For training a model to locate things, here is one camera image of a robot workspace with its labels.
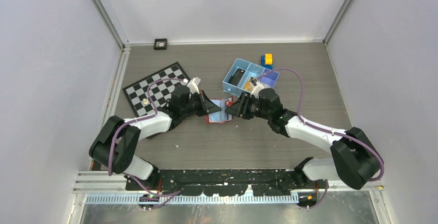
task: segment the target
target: chessboard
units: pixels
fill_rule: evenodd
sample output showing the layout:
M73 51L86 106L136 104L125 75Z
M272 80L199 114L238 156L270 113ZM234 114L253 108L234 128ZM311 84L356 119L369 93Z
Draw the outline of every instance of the chessboard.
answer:
M181 65L176 62L123 88L123 92L136 117L153 113L153 107L150 101L153 101L157 107L164 106L175 87L181 85L180 81L159 82L151 86L151 100L144 101L144 99L148 99L146 91L149 84L162 78L186 78L190 80Z

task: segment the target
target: yellow block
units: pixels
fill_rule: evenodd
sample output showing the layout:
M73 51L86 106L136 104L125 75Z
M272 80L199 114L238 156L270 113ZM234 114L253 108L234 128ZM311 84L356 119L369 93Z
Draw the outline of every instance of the yellow block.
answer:
M264 55L264 64L265 65L272 65L272 54L265 54Z

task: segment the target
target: blue container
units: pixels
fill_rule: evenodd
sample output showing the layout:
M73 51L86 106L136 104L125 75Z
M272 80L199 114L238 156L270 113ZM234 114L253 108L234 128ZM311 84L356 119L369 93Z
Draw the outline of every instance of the blue container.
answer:
M237 86L234 86L232 84L229 84L228 81L230 80L231 76L236 72L237 69L243 69L245 70L245 73L243 74L242 78L240 79ZM224 81L222 82L222 87L224 92L233 94L235 96L240 96L242 92L248 92L245 91L243 88L248 82L250 77L257 78L261 74L264 74L266 72L270 71L270 69L261 67L257 64L251 63L246 60L242 60L237 58L234 64L232 65L230 71L228 71L227 76L225 77ZM280 74L278 72L273 72L265 77L262 77L260 79L260 82L264 83L265 85L269 86L270 88L274 88L275 83L277 82L278 76Z

